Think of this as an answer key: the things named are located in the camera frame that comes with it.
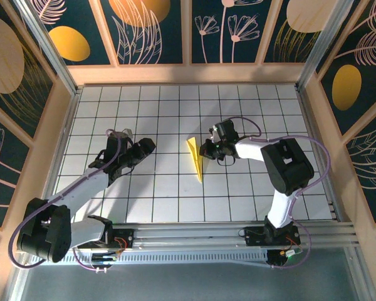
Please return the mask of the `aluminium corner post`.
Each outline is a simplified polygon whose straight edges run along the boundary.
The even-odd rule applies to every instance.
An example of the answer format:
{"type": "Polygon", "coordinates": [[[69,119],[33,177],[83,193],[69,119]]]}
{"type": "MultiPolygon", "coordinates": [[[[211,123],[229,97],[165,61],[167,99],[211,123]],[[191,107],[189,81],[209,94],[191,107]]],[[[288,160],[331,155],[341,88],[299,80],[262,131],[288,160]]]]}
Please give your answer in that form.
{"type": "Polygon", "coordinates": [[[52,42],[47,29],[44,24],[40,21],[37,12],[34,10],[33,5],[29,0],[12,0],[12,2],[17,6],[18,11],[25,19],[26,24],[32,31],[33,36],[40,43],[43,52],[48,58],[51,66],[55,69],[57,75],[67,88],[67,90],[72,94],[76,95],[78,91],[78,85],[75,83],[71,76],[64,60],[58,53],[55,44],[52,42]]]}
{"type": "Polygon", "coordinates": [[[354,0],[338,0],[329,16],[325,28],[321,31],[313,49],[307,58],[304,69],[296,83],[296,91],[301,93],[316,70],[323,55],[327,52],[343,21],[347,17],[354,0]]]}

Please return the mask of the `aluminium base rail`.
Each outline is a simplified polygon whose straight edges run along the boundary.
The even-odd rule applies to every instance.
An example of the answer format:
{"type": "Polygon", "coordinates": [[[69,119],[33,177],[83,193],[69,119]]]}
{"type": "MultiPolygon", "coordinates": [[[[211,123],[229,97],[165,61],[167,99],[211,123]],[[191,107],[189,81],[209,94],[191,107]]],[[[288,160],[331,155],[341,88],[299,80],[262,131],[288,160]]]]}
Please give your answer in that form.
{"type": "Polygon", "coordinates": [[[182,224],[113,224],[113,229],[133,229],[133,246],[129,250],[210,250],[233,248],[334,248],[357,246],[358,238],[351,223],[306,221],[298,228],[301,244],[290,246],[246,246],[243,228],[263,226],[259,223],[182,223],[182,224]]]}

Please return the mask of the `yellow paper sheet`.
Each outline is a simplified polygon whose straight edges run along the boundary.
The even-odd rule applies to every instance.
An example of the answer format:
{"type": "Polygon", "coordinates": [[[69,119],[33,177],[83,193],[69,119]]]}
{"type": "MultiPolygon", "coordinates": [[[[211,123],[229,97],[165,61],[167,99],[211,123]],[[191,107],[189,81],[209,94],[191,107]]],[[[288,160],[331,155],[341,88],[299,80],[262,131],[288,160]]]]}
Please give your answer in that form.
{"type": "Polygon", "coordinates": [[[187,146],[189,148],[192,161],[196,170],[197,178],[200,183],[203,182],[203,161],[202,157],[199,155],[199,147],[195,137],[188,138],[186,140],[187,146]]]}

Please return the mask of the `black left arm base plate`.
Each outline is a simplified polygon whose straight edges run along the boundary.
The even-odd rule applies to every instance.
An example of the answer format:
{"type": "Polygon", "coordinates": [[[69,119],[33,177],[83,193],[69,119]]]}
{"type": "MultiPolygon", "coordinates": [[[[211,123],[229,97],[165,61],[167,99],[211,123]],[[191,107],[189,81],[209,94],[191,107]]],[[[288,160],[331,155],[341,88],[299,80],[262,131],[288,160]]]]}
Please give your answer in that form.
{"type": "Polygon", "coordinates": [[[112,229],[98,241],[89,241],[78,245],[79,249],[131,249],[134,240],[133,229],[112,229]]]}

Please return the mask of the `black controller board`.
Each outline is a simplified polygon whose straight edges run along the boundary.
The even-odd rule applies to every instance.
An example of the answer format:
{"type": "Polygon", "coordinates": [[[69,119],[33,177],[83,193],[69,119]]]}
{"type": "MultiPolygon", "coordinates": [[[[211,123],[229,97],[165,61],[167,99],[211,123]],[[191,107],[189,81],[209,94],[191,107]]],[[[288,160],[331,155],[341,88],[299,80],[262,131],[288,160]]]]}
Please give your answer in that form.
{"type": "Polygon", "coordinates": [[[271,268],[283,267],[289,258],[301,253],[302,251],[298,250],[268,250],[266,253],[266,263],[271,268]]]}
{"type": "Polygon", "coordinates": [[[118,260],[118,256],[115,252],[110,253],[93,253],[91,255],[91,262],[99,265],[109,265],[110,262],[118,260]]]}

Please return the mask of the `aluminium side rail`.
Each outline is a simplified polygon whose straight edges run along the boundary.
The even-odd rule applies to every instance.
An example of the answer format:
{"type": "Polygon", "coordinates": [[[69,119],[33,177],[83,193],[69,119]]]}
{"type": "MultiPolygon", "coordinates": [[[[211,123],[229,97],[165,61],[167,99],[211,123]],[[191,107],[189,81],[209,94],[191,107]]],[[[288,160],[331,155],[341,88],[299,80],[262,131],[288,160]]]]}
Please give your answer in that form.
{"type": "Polygon", "coordinates": [[[41,178],[44,186],[39,194],[41,199],[47,199],[55,193],[57,177],[63,162],[63,156],[68,138],[73,126],[82,89],[76,92],[55,92],[44,110],[43,121],[37,133],[37,143],[43,173],[41,178]]]}
{"type": "MultiPolygon", "coordinates": [[[[301,111],[303,114],[305,126],[309,137],[322,143],[323,139],[321,137],[321,132],[318,128],[316,117],[313,113],[307,94],[305,92],[299,91],[297,91],[296,94],[298,97],[298,101],[300,103],[301,111]]],[[[336,193],[332,170],[332,162],[330,163],[329,169],[327,169],[328,159],[324,150],[315,142],[310,143],[313,155],[315,156],[315,162],[318,168],[318,172],[320,173],[320,175],[322,175],[325,171],[327,172],[326,177],[321,181],[321,183],[323,185],[323,189],[325,192],[326,203],[330,208],[330,216],[332,217],[332,220],[336,220],[338,222],[348,221],[348,216],[345,213],[345,208],[343,207],[342,200],[340,196],[336,193]]]]}

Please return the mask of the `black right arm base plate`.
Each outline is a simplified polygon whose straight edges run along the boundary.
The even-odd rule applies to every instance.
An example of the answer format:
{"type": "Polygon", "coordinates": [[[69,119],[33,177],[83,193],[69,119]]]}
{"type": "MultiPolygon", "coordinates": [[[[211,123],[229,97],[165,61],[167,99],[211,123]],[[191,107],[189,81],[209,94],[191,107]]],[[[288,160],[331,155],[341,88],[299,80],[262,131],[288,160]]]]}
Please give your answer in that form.
{"type": "Polygon", "coordinates": [[[248,226],[243,228],[246,246],[290,246],[300,245],[301,240],[296,226],[274,230],[270,226],[248,226]]]}

